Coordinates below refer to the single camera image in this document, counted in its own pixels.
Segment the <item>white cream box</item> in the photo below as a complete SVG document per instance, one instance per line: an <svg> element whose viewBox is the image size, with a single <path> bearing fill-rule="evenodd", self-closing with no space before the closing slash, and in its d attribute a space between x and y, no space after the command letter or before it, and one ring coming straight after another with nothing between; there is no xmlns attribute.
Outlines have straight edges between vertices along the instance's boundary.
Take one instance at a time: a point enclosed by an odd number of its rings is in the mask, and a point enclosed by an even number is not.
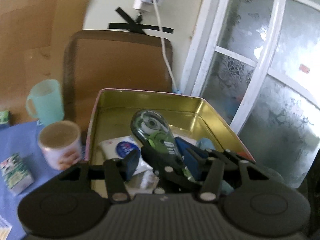
<svg viewBox="0 0 320 240"><path fill-rule="evenodd" d="M137 151L139 158L128 165L127 180L130 180L132 176L152 169L142 159L140 146L133 136L104 140L98 144L98 147L103 152L105 159L125 159L131 151Z"/></svg>

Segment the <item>blue glasses case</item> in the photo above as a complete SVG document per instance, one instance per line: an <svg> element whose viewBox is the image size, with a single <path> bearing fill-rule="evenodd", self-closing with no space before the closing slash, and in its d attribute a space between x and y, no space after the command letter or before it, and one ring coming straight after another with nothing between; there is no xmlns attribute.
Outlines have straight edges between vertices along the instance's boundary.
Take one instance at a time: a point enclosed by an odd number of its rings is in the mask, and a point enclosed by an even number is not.
<svg viewBox="0 0 320 240"><path fill-rule="evenodd" d="M216 157L216 149L213 142L210 139L201 138L196 142L195 146L208 153L210 157ZM223 180L221 184L221 194L229 195L233 191L234 188L231 187L231 185L229 185L225 180Z"/></svg>

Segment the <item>pink macaron biscuit tin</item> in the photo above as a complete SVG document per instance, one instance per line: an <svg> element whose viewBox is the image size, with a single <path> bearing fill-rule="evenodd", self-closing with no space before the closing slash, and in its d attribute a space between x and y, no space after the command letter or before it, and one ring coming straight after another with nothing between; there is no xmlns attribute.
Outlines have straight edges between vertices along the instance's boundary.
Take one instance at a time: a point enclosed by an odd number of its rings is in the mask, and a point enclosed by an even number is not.
<svg viewBox="0 0 320 240"><path fill-rule="evenodd" d="M169 93L102 90L86 157L95 191L113 203L137 194L191 194L216 202L228 184L247 192L256 171L243 143L204 100Z"/></svg>

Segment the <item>green correction tape dispenser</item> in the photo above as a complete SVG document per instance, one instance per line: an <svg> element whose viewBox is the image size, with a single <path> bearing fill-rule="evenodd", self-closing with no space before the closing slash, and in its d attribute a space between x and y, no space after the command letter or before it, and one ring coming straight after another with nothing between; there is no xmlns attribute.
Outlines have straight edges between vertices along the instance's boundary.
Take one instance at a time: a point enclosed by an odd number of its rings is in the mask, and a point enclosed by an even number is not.
<svg viewBox="0 0 320 240"><path fill-rule="evenodd" d="M133 115L130 126L140 143L151 149L154 163L180 168L189 181L195 181L183 163L168 122L160 113L150 109L140 110Z"/></svg>

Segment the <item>small white tissue packet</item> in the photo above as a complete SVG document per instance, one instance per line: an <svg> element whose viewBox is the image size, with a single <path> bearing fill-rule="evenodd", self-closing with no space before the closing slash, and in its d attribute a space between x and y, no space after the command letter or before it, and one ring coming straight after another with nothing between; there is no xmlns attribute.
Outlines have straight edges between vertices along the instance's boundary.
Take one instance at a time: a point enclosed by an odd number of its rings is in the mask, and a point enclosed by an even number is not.
<svg viewBox="0 0 320 240"><path fill-rule="evenodd" d="M14 196L20 194L34 182L29 168L19 153L14 153L1 162L1 174L8 190Z"/></svg>

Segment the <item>green toothpaste box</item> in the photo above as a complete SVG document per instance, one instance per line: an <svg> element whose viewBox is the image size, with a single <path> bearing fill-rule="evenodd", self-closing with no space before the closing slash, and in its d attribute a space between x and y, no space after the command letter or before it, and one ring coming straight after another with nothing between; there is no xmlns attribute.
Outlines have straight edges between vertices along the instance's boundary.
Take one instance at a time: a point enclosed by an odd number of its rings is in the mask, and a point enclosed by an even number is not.
<svg viewBox="0 0 320 240"><path fill-rule="evenodd" d="M9 110L0 111L0 126L10 125L11 114Z"/></svg>

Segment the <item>clear packaged item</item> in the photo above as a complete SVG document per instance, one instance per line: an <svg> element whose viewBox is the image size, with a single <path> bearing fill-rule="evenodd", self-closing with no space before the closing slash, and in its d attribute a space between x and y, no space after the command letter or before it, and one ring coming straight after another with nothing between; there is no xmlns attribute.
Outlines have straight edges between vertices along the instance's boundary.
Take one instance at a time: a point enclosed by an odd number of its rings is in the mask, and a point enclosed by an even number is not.
<svg viewBox="0 0 320 240"><path fill-rule="evenodd" d="M133 198L136 194L151 194L157 187L159 178L153 173L149 165L138 165L136 171L125 187L129 195Z"/></svg>

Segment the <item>wooden board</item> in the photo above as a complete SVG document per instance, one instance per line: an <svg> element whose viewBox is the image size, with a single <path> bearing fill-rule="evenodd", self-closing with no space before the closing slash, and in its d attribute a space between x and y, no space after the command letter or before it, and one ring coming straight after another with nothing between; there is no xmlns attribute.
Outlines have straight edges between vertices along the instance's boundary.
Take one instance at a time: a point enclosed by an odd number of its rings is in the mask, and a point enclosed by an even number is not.
<svg viewBox="0 0 320 240"><path fill-rule="evenodd" d="M82 30L89 0L1 0L1 110L31 121L25 101L45 79L62 80L69 38Z"/></svg>

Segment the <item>white snack can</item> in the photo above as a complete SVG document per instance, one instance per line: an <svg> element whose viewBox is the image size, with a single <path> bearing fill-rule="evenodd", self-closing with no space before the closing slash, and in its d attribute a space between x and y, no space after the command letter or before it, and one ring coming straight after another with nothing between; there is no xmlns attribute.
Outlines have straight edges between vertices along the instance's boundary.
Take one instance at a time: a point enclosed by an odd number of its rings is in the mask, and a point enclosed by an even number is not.
<svg viewBox="0 0 320 240"><path fill-rule="evenodd" d="M66 170L82 159L81 130L71 121L46 126L37 142L48 165L55 170Z"/></svg>

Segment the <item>white framed frosted window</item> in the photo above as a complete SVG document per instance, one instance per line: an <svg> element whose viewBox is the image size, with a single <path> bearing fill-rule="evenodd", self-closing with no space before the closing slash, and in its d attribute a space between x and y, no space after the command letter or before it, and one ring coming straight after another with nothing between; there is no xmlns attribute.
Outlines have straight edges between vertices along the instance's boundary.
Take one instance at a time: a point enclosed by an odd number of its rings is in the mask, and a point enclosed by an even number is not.
<svg viewBox="0 0 320 240"><path fill-rule="evenodd" d="M319 0L203 0L180 90L300 187L319 150Z"/></svg>

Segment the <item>mint green plastic mug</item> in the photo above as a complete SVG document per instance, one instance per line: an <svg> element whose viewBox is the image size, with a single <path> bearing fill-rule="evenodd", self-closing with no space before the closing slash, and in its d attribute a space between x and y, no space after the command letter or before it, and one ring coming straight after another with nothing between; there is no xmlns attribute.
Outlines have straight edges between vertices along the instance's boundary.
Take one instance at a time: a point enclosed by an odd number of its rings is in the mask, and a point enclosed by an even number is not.
<svg viewBox="0 0 320 240"><path fill-rule="evenodd" d="M27 96L25 108L29 116L48 126L64 119L60 83L55 79L37 83Z"/></svg>

